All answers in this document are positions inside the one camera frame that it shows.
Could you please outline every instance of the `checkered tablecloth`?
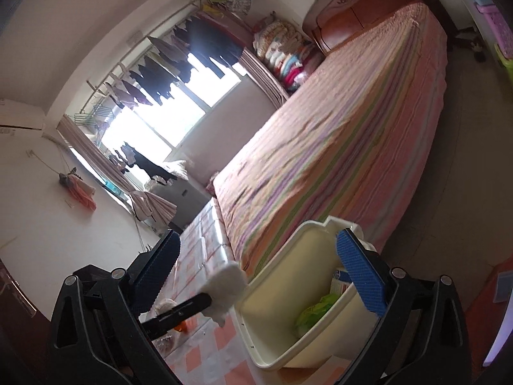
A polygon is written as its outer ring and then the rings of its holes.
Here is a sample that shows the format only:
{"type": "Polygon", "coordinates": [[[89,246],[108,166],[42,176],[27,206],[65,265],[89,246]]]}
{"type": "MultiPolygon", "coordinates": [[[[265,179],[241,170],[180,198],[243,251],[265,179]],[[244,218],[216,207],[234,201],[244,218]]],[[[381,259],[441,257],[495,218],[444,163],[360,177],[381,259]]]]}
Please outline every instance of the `checkered tablecloth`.
{"type": "MultiPolygon", "coordinates": [[[[215,270],[233,261],[221,210],[212,199],[181,235],[178,262],[157,297],[183,302],[193,297],[215,270]]],[[[155,316],[152,310],[149,317],[155,316]]],[[[343,373],[347,361],[332,358],[318,369],[259,369],[238,336],[233,309],[220,328],[210,318],[197,314],[187,320],[188,332],[179,333],[166,363],[185,385],[332,385],[343,373]]]]}

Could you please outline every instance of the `cream plastic bin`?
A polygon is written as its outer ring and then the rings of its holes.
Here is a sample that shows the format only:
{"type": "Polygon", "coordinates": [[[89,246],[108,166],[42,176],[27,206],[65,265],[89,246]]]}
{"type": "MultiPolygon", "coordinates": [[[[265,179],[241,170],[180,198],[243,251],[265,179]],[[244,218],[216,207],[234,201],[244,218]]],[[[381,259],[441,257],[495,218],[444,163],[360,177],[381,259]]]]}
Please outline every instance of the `cream plastic bin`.
{"type": "Polygon", "coordinates": [[[237,329],[259,368],[316,368],[333,355],[352,360],[365,345],[378,318],[353,284],[306,335],[298,340],[294,333],[299,314],[329,293],[333,272],[342,266],[336,235],[348,227],[363,239],[360,226],[339,218],[304,222],[235,306],[237,329]]]}

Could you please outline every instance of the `curtain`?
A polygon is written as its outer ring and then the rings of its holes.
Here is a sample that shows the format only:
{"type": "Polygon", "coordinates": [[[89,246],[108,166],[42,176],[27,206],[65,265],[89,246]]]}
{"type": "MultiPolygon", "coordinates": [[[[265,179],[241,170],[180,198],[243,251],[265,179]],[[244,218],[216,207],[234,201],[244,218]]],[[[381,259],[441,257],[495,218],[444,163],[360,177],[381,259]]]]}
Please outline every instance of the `curtain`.
{"type": "Polygon", "coordinates": [[[95,171],[106,176],[130,196],[135,215],[139,220],[152,217],[160,226],[169,224],[176,214],[175,204],[151,192],[139,191],[67,115],[62,117],[57,130],[95,171]]]}
{"type": "Polygon", "coordinates": [[[266,93],[277,110],[289,99],[278,79],[274,78],[273,74],[248,48],[245,47],[242,51],[239,63],[248,71],[253,81],[266,93]]]}

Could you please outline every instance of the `tile floor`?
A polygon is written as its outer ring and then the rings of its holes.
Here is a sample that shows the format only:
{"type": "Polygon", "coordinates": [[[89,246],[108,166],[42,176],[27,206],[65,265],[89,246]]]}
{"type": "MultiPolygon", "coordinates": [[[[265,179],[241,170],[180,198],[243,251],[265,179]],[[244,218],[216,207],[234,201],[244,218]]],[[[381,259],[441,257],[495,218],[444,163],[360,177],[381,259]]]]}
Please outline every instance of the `tile floor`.
{"type": "Polygon", "coordinates": [[[445,107],[419,187],[382,256],[455,281],[463,307],[513,254],[513,90],[491,56],[449,54],[445,107]]]}

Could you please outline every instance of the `silver screw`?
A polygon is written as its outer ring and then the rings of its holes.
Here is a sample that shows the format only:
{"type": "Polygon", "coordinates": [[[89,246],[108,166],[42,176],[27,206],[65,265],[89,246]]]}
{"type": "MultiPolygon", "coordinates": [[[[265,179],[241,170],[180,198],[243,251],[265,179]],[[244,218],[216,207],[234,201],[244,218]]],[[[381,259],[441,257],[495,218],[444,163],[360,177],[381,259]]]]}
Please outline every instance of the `silver screw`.
{"type": "Polygon", "coordinates": [[[440,277],[440,281],[442,281],[442,283],[447,286],[452,284],[452,279],[450,277],[448,277],[447,275],[442,275],[440,277]]]}
{"type": "Polygon", "coordinates": [[[65,280],[64,280],[64,283],[68,286],[70,285],[73,285],[74,283],[76,282],[76,276],[75,275],[70,275],[68,276],[65,280]]]}
{"type": "Polygon", "coordinates": [[[125,276],[126,271],[123,268],[114,269],[110,275],[112,279],[121,279],[125,276]]]}
{"type": "Polygon", "coordinates": [[[406,271],[402,268],[392,269],[392,275],[397,279],[403,279],[406,276],[406,271]]]}

